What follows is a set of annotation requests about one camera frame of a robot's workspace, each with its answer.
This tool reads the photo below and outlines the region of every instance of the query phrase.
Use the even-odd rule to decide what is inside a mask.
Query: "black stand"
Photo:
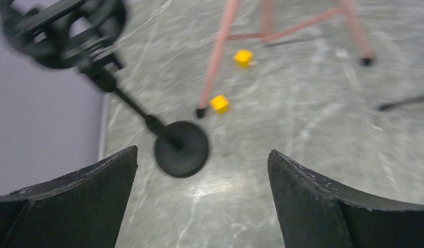
[[[411,98],[407,98],[407,99],[403,99],[403,100],[395,101],[395,102],[391,102],[391,103],[382,103],[377,107],[376,110],[381,111],[381,112],[390,111],[390,110],[395,109],[397,107],[401,107],[401,106],[404,106],[404,105],[413,104],[413,103],[417,103],[417,102],[424,102],[424,95],[411,97]]]
[[[5,37],[16,50],[51,69],[77,67],[102,91],[115,93],[157,136],[154,153],[165,173],[183,178],[203,168],[209,155],[209,142],[200,127],[188,121],[166,126],[117,85],[112,70],[120,70],[123,66],[112,45],[125,26],[122,0],[61,0],[43,10],[32,8],[26,14],[20,14],[11,3],[0,0],[0,13]],[[71,24],[80,17],[86,18],[92,27],[69,37]],[[35,42],[42,33],[46,38]]]

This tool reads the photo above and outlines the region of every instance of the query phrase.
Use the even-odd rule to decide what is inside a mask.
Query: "yellow block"
[[[252,52],[247,50],[240,50],[235,54],[235,56],[233,57],[233,60],[235,61],[236,65],[238,65],[239,67],[243,69],[246,69],[251,66],[252,57],[253,57]]]
[[[210,106],[218,114],[222,115],[229,110],[229,102],[224,95],[219,95],[209,102]]]

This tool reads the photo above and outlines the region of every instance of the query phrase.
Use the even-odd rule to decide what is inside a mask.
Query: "black round base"
[[[195,115],[198,119],[201,119],[206,116],[206,108],[198,108],[195,110]]]
[[[375,61],[375,58],[362,58],[361,65],[365,67],[369,67],[373,64],[374,61]]]
[[[182,150],[174,149],[163,138],[157,138],[154,155],[159,167],[168,175],[185,178],[199,172],[209,157],[209,141],[206,133],[188,121],[176,121],[166,126],[183,144]]]

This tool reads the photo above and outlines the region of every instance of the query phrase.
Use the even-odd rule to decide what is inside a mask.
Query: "pink tripod leg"
[[[273,9],[274,9],[274,3],[273,0],[262,0],[262,8],[263,10],[263,20],[262,20],[262,38],[261,40],[266,42],[264,38],[271,35],[271,30],[273,27]]]
[[[204,84],[203,93],[201,95],[200,104],[196,110],[198,118],[203,118],[206,114],[207,102],[209,101],[210,92],[214,85],[215,77],[217,75],[221,58],[224,52],[224,43],[232,26],[233,17],[238,9],[239,0],[228,0],[228,3],[224,9],[224,16],[221,20],[220,30],[218,31],[218,37],[215,41],[214,50],[210,56],[209,69],[207,70],[206,83]]]
[[[366,34],[361,22],[358,20],[357,14],[352,10],[352,6],[349,0],[338,0],[339,4],[345,9],[344,13],[347,18],[347,24],[351,30],[352,36],[354,37],[355,43],[360,49],[362,56],[362,65],[370,66],[373,62],[374,55],[366,40]]]

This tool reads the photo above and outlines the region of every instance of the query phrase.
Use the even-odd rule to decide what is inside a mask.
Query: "gray marble floor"
[[[324,11],[334,1],[276,1],[276,28]],[[391,112],[381,102],[424,94],[424,0],[356,0],[377,64],[361,67],[343,18],[265,46],[227,44],[214,96],[231,110],[195,120],[193,110],[224,0],[137,0],[119,41],[128,67],[123,86],[168,122],[187,119],[207,130],[205,168],[187,179],[156,169],[154,138],[112,99],[107,154],[139,147],[138,172],[118,248],[284,247],[267,177],[276,148],[348,186],[424,204],[424,102]],[[259,1],[242,1],[234,32],[258,28]],[[233,65],[255,53],[249,70]]]

